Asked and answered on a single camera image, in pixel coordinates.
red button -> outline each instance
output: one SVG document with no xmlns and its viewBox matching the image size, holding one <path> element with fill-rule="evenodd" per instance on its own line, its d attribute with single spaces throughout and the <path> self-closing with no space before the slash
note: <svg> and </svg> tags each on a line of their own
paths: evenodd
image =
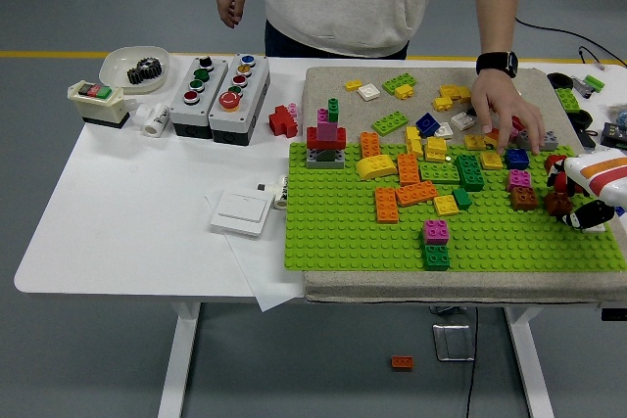
<svg viewBox="0 0 627 418">
<path fill-rule="evenodd" d="M 240 97 L 235 92 L 224 92 L 219 96 L 218 100 L 225 110 L 231 111 L 239 107 Z"/>
</svg>

black watch strap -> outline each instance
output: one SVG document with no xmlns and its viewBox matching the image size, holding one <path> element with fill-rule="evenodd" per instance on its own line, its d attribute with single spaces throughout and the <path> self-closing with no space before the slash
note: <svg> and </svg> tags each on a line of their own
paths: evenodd
<svg viewBox="0 0 627 418">
<path fill-rule="evenodd" d="M 483 69 L 501 70 L 514 78 L 518 73 L 518 58 L 511 51 L 484 53 L 477 58 L 477 73 Z"/>
</svg>

red lego brick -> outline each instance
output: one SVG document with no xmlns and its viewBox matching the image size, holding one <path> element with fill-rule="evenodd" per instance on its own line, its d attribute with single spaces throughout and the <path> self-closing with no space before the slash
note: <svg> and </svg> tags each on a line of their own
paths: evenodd
<svg viewBox="0 0 627 418">
<path fill-rule="evenodd" d="M 269 116 L 269 120 L 270 129 L 275 136 L 280 136 L 281 134 L 285 134 L 287 137 L 296 136 L 298 126 L 284 105 L 276 107 L 274 113 Z"/>
</svg>

yellow lego brick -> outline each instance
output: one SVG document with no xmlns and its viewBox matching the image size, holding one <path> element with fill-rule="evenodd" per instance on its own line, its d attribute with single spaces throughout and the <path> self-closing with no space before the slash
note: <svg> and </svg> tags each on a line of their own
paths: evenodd
<svg viewBox="0 0 627 418">
<path fill-rule="evenodd" d="M 459 100 L 459 90 L 456 85 L 440 85 L 440 96 Z"/>
<path fill-rule="evenodd" d="M 426 154 L 443 154 L 447 153 L 447 141 L 442 137 L 427 137 L 427 143 L 424 146 Z"/>
<path fill-rule="evenodd" d="M 438 97 L 433 100 L 433 108 L 436 112 L 447 112 L 453 107 L 451 97 Z"/>
<path fill-rule="evenodd" d="M 369 180 L 379 176 L 395 175 L 398 173 L 392 158 L 387 154 L 372 156 L 357 162 L 357 172 L 362 180 Z"/>
<path fill-rule="evenodd" d="M 472 100 L 470 99 L 470 89 L 468 87 L 458 87 L 459 102 L 462 104 L 470 105 Z"/>
<path fill-rule="evenodd" d="M 466 134 L 463 136 L 463 144 L 469 151 L 485 151 L 487 149 L 483 136 Z"/>
<path fill-rule="evenodd" d="M 406 141 L 410 139 L 420 139 L 420 131 L 415 126 L 408 126 L 405 128 L 405 139 Z"/>
<path fill-rule="evenodd" d="M 346 88 L 347 92 L 354 92 L 358 88 L 362 86 L 361 80 L 349 80 L 344 84 L 344 88 Z"/>
<path fill-rule="evenodd" d="M 484 151 L 479 154 L 479 161 L 484 170 L 500 170 L 503 168 L 501 156 L 494 151 Z"/>
<path fill-rule="evenodd" d="M 440 216 L 459 214 L 458 204 L 455 202 L 453 195 L 435 197 L 433 206 L 435 206 L 435 210 Z"/>
<path fill-rule="evenodd" d="M 400 87 L 396 87 L 394 89 L 394 96 L 399 100 L 405 100 L 406 98 L 413 96 L 413 87 L 408 83 L 401 85 Z"/>
<path fill-rule="evenodd" d="M 408 154 L 414 154 L 417 159 L 424 156 L 420 139 L 409 139 L 406 145 L 408 147 Z"/>
<path fill-rule="evenodd" d="M 424 160 L 426 162 L 435 162 L 435 163 L 443 163 L 447 160 L 447 156 L 444 154 L 433 154 L 433 153 L 425 153 Z"/>
</svg>

pink lego brick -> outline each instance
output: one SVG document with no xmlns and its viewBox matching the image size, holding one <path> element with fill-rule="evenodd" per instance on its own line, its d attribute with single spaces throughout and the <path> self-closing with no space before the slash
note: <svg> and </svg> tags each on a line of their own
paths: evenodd
<svg viewBox="0 0 627 418">
<path fill-rule="evenodd" d="M 445 220 L 424 221 L 422 235 L 425 245 L 447 245 L 449 243 L 449 225 Z"/>
<path fill-rule="evenodd" d="M 531 188 L 531 175 L 527 170 L 510 170 L 507 177 L 507 190 L 514 188 Z"/>
</svg>

